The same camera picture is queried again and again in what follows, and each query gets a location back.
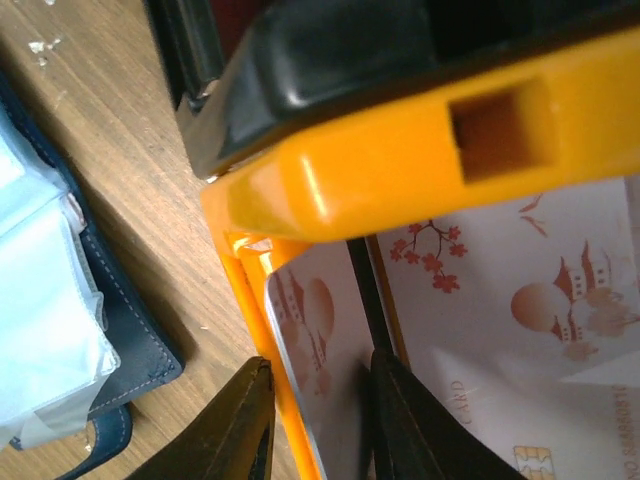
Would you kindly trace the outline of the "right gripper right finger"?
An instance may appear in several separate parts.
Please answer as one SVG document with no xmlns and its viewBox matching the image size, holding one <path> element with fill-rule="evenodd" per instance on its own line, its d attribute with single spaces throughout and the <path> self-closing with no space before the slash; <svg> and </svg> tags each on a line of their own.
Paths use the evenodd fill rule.
<svg viewBox="0 0 640 480">
<path fill-rule="evenodd" d="M 521 479 L 469 433 L 392 353 L 376 349 L 369 426 L 378 479 Z"/>
</svg>

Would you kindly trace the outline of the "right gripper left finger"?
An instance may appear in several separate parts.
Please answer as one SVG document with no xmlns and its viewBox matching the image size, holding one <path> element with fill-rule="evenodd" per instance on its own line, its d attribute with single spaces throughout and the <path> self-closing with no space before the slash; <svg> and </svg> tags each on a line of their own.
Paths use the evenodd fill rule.
<svg viewBox="0 0 640 480">
<path fill-rule="evenodd" d="M 247 360 L 174 440 L 131 479 L 269 479 L 274 442 L 271 362 Z"/>
</svg>

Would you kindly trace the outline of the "white pink cards stack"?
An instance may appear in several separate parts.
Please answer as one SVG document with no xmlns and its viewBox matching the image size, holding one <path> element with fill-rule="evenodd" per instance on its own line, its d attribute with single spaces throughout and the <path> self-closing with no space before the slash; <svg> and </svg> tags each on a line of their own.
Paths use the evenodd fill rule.
<svg viewBox="0 0 640 480">
<path fill-rule="evenodd" d="M 639 475 L 639 180 L 463 210 L 274 271 L 265 307 L 324 479 L 365 479 L 372 326 L 528 479 Z"/>
</svg>

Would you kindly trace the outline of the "orange bin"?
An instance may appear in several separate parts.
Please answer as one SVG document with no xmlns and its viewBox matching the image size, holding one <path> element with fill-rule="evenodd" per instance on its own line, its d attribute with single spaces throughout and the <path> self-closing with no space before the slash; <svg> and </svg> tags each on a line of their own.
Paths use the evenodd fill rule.
<svg viewBox="0 0 640 480">
<path fill-rule="evenodd" d="M 315 243 L 639 170 L 639 29 L 628 26 L 298 131 L 201 194 L 299 475 L 320 477 L 263 304 Z"/>
</svg>

